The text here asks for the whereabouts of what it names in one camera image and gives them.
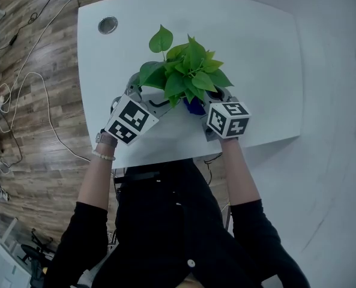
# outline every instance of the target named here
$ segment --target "white table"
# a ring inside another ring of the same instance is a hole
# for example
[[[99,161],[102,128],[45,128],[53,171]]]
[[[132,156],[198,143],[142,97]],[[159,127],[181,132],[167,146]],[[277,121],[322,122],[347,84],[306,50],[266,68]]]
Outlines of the white table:
[[[118,19],[117,29],[99,33],[99,21]],[[303,86],[294,18],[250,0],[104,0],[79,9],[77,49],[80,87],[91,143],[109,119],[112,100],[147,61],[161,61],[148,48],[162,24],[173,46],[195,36],[215,58],[246,103],[252,119],[242,146],[256,146],[300,135]],[[145,93],[159,93],[146,88]],[[198,116],[183,103],[131,146],[119,144],[115,167],[130,167],[220,152],[207,142]]]

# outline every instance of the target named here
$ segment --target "beaded bracelet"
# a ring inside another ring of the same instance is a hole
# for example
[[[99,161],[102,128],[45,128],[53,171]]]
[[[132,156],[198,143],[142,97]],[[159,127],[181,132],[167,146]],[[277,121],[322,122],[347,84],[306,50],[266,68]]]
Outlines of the beaded bracelet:
[[[108,156],[105,156],[105,155],[102,155],[100,154],[99,152],[97,151],[92,151],[92,154],[99,157],[99,158],[102,158],[104,160],[107,160],[107,161],[114,161],[115,160],[115,157],[108,157]]]

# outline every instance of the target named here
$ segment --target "black shirt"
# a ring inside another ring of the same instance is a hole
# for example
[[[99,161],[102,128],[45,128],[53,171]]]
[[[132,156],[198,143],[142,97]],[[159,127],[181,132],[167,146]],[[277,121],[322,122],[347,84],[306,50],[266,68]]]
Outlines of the black shirt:
[[[261,200],[231,206],[234,236],[223,227],[216,199],[192,160],[129,168],[126,175],[159,170],[121,187],[119,245],[92,287],[174,288],[189,273],[204,287],[261,287],[277,274],[285,288],[309,287],[267,220]],[[107,251],[107,211],[76,203],[45,287],[76,284]]]

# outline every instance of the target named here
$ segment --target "potted plant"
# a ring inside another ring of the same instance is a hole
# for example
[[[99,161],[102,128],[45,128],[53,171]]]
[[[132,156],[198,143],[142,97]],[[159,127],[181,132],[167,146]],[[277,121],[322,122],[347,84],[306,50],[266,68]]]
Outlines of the potted plant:
[[[152,86],[164,90],[164,97],[175,107],[181,98],[191,113],[198,114],[205,92],[218,92],[217,88],[232,86],[219,69],[222,62],[213,59],[215,51],[205,50],[194,37],[189,42],[170,49],[172,33],[160,25],[149,41],[152,52],[163,55],[163,62],[146,62],[139,72],[138,86]]]

